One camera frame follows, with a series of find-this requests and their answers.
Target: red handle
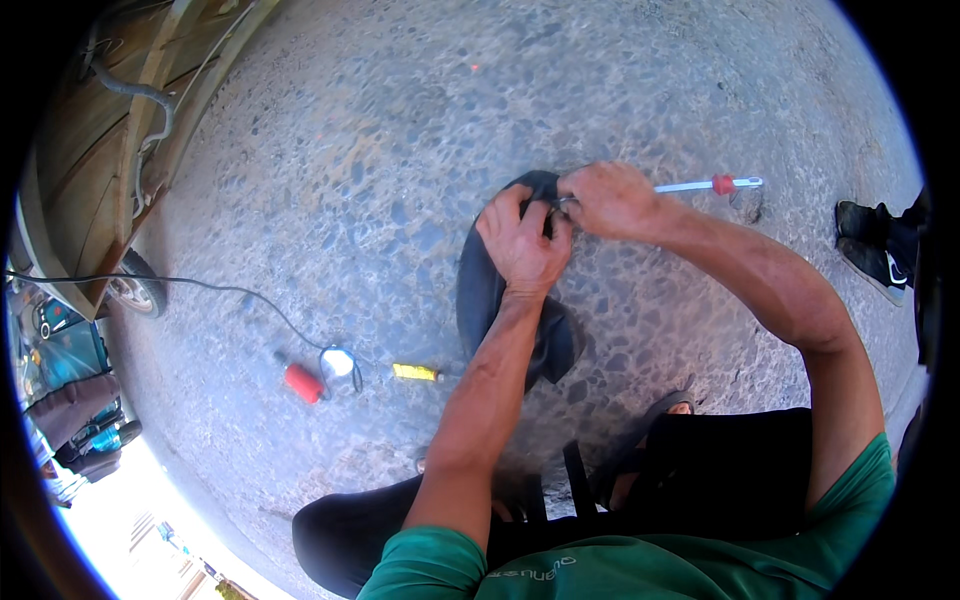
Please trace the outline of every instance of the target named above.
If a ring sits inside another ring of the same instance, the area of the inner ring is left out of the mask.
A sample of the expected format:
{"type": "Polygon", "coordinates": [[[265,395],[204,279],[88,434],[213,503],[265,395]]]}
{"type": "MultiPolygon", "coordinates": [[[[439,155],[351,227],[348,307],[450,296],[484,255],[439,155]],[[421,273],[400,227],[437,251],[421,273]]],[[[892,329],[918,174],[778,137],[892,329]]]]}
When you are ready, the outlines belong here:
{"type": "Polygon", "coordinates": [[[736,186],[733,185],[733,178],[729,175],[714,175],[713,176],[713,191],[718,196],[723,196],[724,194],[732,194],[736,191],[736,186]]]}
{"type": "Polygon", "coordinates": [[[313,375],[300,365],[287,367],[283,378],[291,388],[297,391],[297,394],[300,394],[301,398],[306,400],[307,404],[315,404],[324,393],[324,384],[314,379],[313,375]]]}

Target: wheel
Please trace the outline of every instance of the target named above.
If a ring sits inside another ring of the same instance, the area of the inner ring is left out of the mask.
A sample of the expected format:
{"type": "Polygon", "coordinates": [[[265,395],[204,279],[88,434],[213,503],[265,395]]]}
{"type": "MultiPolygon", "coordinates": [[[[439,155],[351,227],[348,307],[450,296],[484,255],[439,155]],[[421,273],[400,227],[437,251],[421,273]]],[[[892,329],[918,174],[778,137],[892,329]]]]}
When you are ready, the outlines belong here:
{"type": "Polygon", "coordinates": [[[143,425],[140,424],[140,421],[130,420],[125,422],[120,426],[120,429],[117,429],[117,434],[120,436],[120,445],[124,446],[136,440],[141,431],[143,431],[143,425]]]}
{"type": "MultiPolygon", "coordinates": [[[[120,270],[130,275],[156,276],[140,254],[128,250],[120,261],[120,270]]],[[[167,307],[167,290],[162,281],[144,279],[111,279],[110,296],[125,307],[148,319],[156,319],[167,307]]]]}

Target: black wire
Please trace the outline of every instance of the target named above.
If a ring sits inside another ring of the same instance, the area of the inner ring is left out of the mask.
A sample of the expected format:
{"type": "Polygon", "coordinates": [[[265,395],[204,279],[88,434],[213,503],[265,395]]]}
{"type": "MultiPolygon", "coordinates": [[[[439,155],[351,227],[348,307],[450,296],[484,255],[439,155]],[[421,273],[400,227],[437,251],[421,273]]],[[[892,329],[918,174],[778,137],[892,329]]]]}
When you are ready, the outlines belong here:
{"type": "Polygon", "coordinates": [[[360,373],[360,365],[357,363],[356,357],[353,356],[353,353],[340,348],[339,346],[324,346],[322,344],[317,344],[310,338],[303,335],[299,329],[297,329],[294,324],[290,323],[290,320],[287,319],[287,316],[283,314],[283,311],[276,307],[276,304],[267,300],[263,295],[254,290],[248,290],[245,287],[239,287],[235,285],[213,285],[212,283],[205,283],[203,281],[198,281],[197,279],[190,279],[189,277],[161,277],[154,275],[132,275],[126,273],[110,273],[107,275],[90,275],[82,277],[32,277],[27,275],[22,275],[16,271],[5,271],[6,275],[20,279],[21,281],[29,281],[31,283],[88,283],[89,281],[98,281],[100,279],[133,279],[133,280],[144,280],[144,281],[165,281],[168,283],[192,283],[194,285],[199,285],[200,287],[206,288],[208,290],[215,290],[218,292],[244,292],[245,294],[250,294],[254,298],[261,300],[274,309],[284,323],[293,330],[294,333],[300,337],[301,340],[308,346],[316,348],[320,351],[320,379],[321,383],[324,384],[324,389],[327,389],[326,379],[324,377],[324,353],[328,350],[338,349],[341,350],[344,354],[349,356],[350,360],[353,361],[353,369],[350,370],[350,378],[353,381],[353,389],[357,393],[363,392],[363,374],[360,373]]]}

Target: black sneaker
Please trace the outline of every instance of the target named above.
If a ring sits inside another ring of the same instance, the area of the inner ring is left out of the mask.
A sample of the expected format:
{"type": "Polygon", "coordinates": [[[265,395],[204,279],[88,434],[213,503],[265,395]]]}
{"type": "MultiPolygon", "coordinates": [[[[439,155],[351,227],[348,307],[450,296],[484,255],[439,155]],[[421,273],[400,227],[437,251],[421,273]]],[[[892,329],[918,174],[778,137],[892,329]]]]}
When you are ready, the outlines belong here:
{"type": "Polygon", "coordinates": [[[886,231],[882,226],[884,216],[890,215],[886,204],[880,203],[876,208],[870,208],[841,200],[833,214],[839,237],[850,237],[875,248],[886,246],[886,231]]]}
{"type": "Polygon", "coordinates": [[[903,306],[907,276],[889,252],[850,237],[837,240],[837,250],[840,251],[843,261],[877,288],[886,299],[896,306],[903,306]]]}

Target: screwdriver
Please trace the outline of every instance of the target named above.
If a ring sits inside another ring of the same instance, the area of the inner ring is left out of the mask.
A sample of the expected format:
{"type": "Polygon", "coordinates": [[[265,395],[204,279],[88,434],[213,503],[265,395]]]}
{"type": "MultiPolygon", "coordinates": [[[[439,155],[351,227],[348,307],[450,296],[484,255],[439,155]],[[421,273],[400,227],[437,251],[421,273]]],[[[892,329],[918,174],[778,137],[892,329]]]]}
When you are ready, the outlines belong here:
{"type": "MultiPolygon", "coordinates": [[[[683,192],[690,189],[712,189],[718,196],[732,194],[738,187],[760,187],[763,185],[763,178],[748,177],[734,179],[729,175],[714,175],[709,181],[689,181],[687,183],[670,183],[669,185],[655,185],[654,191],[659,194],[667,192],[683,192]]],[[[568,200],[576,200],[573,196],[558,199],[558,202],[564,203],[568,200]]]]}

